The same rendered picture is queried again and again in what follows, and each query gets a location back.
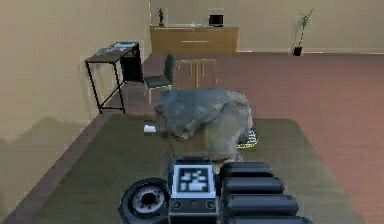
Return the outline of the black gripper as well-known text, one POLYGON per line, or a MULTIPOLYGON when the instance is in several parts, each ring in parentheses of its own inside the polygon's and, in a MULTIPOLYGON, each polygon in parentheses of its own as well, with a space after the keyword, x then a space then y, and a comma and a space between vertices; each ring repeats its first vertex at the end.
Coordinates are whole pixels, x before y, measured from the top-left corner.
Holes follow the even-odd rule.
POLYGON ((122 224, 168 224, 167 181, 146 178, 132 184, 118 208, 122 224))

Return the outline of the black metal side table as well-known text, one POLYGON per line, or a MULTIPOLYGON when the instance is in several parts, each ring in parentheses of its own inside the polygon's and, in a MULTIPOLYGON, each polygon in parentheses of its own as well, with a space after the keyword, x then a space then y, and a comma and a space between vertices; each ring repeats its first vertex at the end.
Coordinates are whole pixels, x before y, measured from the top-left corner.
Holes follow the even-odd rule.
POLYGON ((126 82, 123 80, 123 73, 121 69, 120 60, 123 57, 123 55, 129 51, 129 49, 130 48, 124 51, 113 51, 113 52, 109 52, 101 55, 97 55, 97 52, 96 52, 94 55, 92 55, 91 57, 85 60, 85 67, 87 69, 87 74, 89 77, 89 81, 91 83, 94 99, 96 101, 96 106, 100 114, 102 114, 104 110, 121 110, 123 113, 126 113, 124 97, 121 89, 121 87, 126 82), (96 90, 95 80, 93 78, 92 71, 91 71, 92 64, 109 64, 113 68, 116 87, 112 90, 112 92, 107 96, 107 98, 103 102, 100 101, 97 90, 96 90), (114 96, 115 92, 118 92, 119 94, 121 106, 120 107, 106 106, 106 103, 109 101, 111 97, 114 96))

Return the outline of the grey tan rock sculpture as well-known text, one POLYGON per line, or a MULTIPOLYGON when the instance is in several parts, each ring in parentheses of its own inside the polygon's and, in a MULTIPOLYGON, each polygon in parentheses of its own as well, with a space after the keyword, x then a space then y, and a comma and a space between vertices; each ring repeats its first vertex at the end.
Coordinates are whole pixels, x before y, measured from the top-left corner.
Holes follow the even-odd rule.
POLYGON ((156 125, 173 158, 238 160, 237 145, 253 127, 245 94, 224 89, 168 90, 154 107, 156 125))

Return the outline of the wooden sideboard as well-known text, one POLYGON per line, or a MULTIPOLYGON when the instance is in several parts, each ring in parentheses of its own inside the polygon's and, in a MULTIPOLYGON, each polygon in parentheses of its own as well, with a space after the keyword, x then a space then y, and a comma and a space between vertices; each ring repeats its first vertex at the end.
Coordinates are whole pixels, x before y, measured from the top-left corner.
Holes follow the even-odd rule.
POLYGON ((237 26, 151 26, 153 53, 234 54, 237 50, 237 26))

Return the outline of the potted house plant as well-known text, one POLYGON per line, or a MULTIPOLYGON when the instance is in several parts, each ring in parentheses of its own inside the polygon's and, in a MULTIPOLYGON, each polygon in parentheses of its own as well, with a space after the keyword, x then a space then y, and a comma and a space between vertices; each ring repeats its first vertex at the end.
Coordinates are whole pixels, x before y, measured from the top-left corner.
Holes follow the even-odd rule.
POLYGON ((304 39, 304 32, 305 32, 306 26, 310 22, 313 11, 314 9, 311 9, 307 14, 300 12, 301 18, 298 22, 298 31, 300 32, 300 37, 298 39, 297 45, 293 49, 294 56, 300 56, 302 53, 302 49, 303 49, 302 43, 304 39))

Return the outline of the dark green chair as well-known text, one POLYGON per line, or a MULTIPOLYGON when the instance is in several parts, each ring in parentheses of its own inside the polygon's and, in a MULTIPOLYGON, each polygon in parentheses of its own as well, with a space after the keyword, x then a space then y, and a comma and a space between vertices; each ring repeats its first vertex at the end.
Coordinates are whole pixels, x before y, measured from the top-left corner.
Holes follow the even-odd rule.
POLYGON ((162 75, 149 76, 144 78, 145 90, 144 95, 148 96, 148 104, 152 103, 152 90, 164 88, 171 90, 174 83, 176 71, 176 58, 172 54, 166 56, 164 71, 162 75))

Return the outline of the black white patterned disc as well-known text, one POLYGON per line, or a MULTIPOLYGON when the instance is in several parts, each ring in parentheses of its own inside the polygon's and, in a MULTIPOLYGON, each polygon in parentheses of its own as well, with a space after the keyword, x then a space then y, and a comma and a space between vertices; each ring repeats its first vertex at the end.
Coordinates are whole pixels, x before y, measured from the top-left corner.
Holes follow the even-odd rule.
POLYGON ((248 135, 248 139, 245 143, 239 143, 237 145, 238 149, 249 149, 254 147, 259 141, 259 135, 258 133, 254 130, 251 129, 248 135))

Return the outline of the blue grey magazine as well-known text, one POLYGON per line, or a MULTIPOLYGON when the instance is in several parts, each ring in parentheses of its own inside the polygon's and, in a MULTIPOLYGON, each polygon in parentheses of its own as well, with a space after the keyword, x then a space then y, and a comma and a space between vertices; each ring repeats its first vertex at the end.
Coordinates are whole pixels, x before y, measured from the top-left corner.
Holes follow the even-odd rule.
POLYGON ((133 48, 137 45, 136 42, 116 42, 111 46, 100 48, 97 51, 97 55, 113 52, 113 51, 124 51, 128 48, 133 48))

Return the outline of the black cabinet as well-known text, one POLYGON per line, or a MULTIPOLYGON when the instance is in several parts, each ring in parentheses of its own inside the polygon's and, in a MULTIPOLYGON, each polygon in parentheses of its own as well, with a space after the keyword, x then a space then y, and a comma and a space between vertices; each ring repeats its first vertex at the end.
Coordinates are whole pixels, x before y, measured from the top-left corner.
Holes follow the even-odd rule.
POLYGON ((136 43, 120 60, 125 82, 143 82, 139 44, 136 43))

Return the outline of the olive green rug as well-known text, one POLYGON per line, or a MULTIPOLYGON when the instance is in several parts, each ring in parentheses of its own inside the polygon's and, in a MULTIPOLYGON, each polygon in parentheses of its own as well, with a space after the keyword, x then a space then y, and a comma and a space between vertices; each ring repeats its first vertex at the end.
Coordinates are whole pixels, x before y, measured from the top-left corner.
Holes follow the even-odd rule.
MULTIPOLYGON (((135 181, 161 177, 169 145, 143 133, 147 116, 114 115, 34 215, 31 224, 121 224, 118 206, 135 181)), ((246 161, 265 161, 285 192, 314 224, 365 224, 299 125, 290 119, 254 120, 259 142, 246 161)))

